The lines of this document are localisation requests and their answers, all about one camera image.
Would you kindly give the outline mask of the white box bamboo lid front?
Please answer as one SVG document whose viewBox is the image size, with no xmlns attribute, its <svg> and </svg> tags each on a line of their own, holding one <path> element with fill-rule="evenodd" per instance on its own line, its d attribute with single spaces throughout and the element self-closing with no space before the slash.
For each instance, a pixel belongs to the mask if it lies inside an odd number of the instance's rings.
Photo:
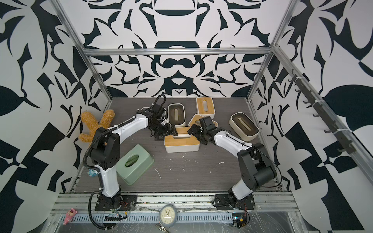
<svg viewBox="0 0 373 233">
<path fill-rule="evenodd" d="M 169 135 L 164 139 L 164 146 L 167 153 L 196 152 L 200 148 L 200 142 L 188 134 Z"/>
</svg>

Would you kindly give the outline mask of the green tissue box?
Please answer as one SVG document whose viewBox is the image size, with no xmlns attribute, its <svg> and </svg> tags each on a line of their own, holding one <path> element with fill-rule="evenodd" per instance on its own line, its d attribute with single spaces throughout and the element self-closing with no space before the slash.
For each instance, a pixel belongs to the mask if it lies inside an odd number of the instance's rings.
<svg viewBox="0 0 373 233">
<path fill-rule="evenodd" d="M 117 174 L 129 186 L 133 185 L 154 163 L 153 157 L 141 145 L 136 145 L 116 164 Z"/>
</svg>

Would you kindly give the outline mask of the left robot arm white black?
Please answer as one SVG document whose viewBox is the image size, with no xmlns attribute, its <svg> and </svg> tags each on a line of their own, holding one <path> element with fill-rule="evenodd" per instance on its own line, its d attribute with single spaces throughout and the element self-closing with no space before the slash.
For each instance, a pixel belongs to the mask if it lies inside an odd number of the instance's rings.
<svg viewBox="0 0 373 233">
<path fill-rule="evenodd" d="M 138 110 L 129 120 L 108 129 L 99 128 L 84 154 L 83 163 L 99 175 L 100 192 L 108 199 L 120 194 L 116 164 L 120 159 L 120 145 L 127 138 L 143 129 L 150 129 L 155 140 L 178 136 L 175 125 L 170 124 L 165 108 L 153 104 Z"/>
</svg>

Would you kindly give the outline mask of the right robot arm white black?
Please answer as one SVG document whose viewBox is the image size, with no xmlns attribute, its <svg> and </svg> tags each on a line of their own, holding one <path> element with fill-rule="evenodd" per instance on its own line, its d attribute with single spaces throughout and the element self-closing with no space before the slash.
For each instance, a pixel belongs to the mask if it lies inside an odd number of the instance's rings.
<svg viewBox="0 0 373 233">
<path fill-rule="evenodd" d="M 276 164 L 262 151 L 263 145 L 251 144 L 233 136 L 222 127 L 216 127 L 211 117 L 199 119 L 200 125 L 193 124 L 188 134 L 200 143 L 209 143 L 225 149 L 238 159 L 241 179 L 230 188 L 233 201 L 240 201 L 277 177 Z"/>
</svg>

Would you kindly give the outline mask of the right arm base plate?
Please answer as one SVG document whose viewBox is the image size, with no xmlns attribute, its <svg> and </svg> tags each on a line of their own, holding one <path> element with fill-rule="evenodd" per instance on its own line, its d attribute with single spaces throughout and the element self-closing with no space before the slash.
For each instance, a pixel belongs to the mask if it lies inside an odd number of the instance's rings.
<svg viewBox="0 0 373 233">
<path fill-rule="evenodd" d="M 217 210 L 254 210 L 255 201 L 252 195 L 237 200 L 231 194 L 216 194 L 211 204 Z"/>
</svg>

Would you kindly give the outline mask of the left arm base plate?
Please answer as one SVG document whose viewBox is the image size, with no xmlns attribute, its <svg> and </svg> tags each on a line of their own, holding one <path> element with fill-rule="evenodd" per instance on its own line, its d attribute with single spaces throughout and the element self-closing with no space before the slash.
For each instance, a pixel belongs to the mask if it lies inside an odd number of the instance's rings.
<svg viewBox="0 0 373 233">
<path fill-rule="evenodd" d="M 137 205 L 137 195 L 116 195 L 108 198 L 105 195 L 99 195 L 95 206 L 95 211 L 110 211 L 116 209 L 118 211 L 129 211 Z"/>
</svg>

